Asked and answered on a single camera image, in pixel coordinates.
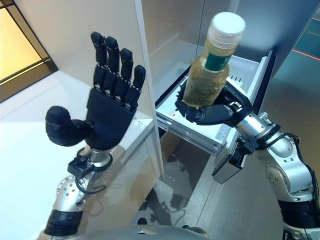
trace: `yellow liquid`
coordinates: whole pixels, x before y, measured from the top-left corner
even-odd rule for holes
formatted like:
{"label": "yellow liquid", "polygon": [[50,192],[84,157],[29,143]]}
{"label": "yellow liquid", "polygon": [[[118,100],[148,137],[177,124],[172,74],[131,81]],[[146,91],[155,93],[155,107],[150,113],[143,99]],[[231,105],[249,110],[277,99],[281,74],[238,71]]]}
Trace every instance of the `yellow liquid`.
{"label": "yellow liquid", "polygon": [[208,53],[225,57],[232,55],[235,49],[236,46],[218,48],[206,41],[203,55],[198,57],[191,66],[183,95],[184,103],[195,108],[210,106],[214,103],[229,76],[229,65],[226,64],[221,71],[206,69]]}

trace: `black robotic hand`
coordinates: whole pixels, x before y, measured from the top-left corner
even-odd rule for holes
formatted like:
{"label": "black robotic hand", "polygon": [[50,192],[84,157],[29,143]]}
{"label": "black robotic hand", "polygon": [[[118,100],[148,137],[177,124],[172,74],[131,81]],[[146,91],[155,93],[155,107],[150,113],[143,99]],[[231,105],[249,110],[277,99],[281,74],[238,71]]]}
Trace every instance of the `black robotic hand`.
{"label": "black robotic hand", "polygon": [[192,123],[197,125],[227,124],[234,127],[252,112],[253,108],[249,99],[228,81],[213,105],[198,109],[188,106],[183,102],[186,82],[180,86],[175,106],[182,116]]}
{"label": "black robotic hand", "polygon": [[97,65],[93,88],[87,102],[86,120],[71,120],[61,106],[52,106],[45,117],[49,139],[61,146],[73,146],[85,139],[97,150],[109,150],[119,144],[132,121],[137,107],[146,70],[137,65],[131,83],[133,54],[124,48],[119,51],[117,40],[93,32],[91,40],[96,50]]}

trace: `green label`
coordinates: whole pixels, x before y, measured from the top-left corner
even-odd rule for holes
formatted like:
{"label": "green label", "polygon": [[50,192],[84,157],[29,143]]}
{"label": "green label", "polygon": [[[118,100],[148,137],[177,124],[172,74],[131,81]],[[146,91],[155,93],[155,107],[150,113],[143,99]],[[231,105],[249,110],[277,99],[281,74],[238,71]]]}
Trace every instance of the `green label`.
{"label": "green label", "polygon": [[230,58],[231,58],[231,55],[216,56],[211,52],[209,52],[209,55],[204,67],[210,71],[217,71],[217,72],[221,71],[222,69],[225,68]]}

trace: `window frame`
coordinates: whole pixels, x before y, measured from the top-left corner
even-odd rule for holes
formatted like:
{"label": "window frame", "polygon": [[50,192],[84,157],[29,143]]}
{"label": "window frame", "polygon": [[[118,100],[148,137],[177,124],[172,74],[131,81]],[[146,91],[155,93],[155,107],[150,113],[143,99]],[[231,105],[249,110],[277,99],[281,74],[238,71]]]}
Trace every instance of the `window frame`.
{"label": "window frame", "polygon": [[39,39],[13,0],[0,0],[0,10],[6,9],[25,38],[41,58],[39,61],[0,79],[0,103],[23,89],[56,72],[58,67],[49,56]]}

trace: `silver robotic arm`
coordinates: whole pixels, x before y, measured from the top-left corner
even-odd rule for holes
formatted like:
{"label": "silver robotic arm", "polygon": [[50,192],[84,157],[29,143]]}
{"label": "silver robotic arm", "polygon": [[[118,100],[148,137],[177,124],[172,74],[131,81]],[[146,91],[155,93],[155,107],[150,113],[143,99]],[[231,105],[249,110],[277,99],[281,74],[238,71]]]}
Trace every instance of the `silver robotic arm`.
{"label": "silver robotic arm", "polygon": [[198,125],[225,123],[241,135],[231,155],[214,170],[213,178],[220,178],[225,172],[231,177],[243,167],[245,155],[259,151],[257,157],[264,164],[281,210],[283,239],[320,239],[318,182],[315,172],[303,160],[297,136],[281,133],[280,126],[271,122],[265,112],[259,116],[253,113],[248,98],[230,82],[213,105],[199,109],[183,103],[184,87],[181,86],[175,105],[187,120]]}
{"label": "silver robotic arm", "polygon": [[125,135],[145,81],[146,70],[141,65],[134,68],[131,81],[133,54],[126,48],[119,51],[116,39],[93,32],[91,40],[97,64],[86,119],[71,119],[68,110],[61,106],[52,106],[45,117],[45,130],[53,143],[69,147],[85,140],[86,147],[68,164],[71,175],[56,190],[51,215],[39,240],[77,239],[87,197],[107,188],[100,182],[113,161],[110,150]]}

